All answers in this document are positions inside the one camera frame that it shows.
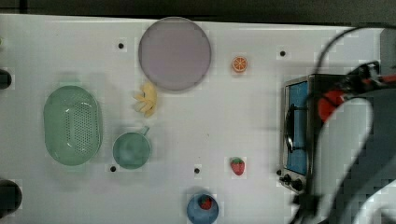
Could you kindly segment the black red gripper body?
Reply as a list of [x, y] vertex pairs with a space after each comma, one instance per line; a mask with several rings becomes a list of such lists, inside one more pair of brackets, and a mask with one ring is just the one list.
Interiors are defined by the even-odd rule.
[[381, 76], [380, 63], [372, 61], [361, 64], [347, 73], [339, 82], [339, 89], [345, 94], [359, 95], [369, 91], [394, 89], [395, 75]]

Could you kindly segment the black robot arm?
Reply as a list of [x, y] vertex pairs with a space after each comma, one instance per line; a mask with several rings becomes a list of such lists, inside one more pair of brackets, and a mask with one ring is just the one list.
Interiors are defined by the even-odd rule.
[[395, 221], [395, 77], [377, 62], [352, 70], [320, 95], [323, 125], [301, 224]]

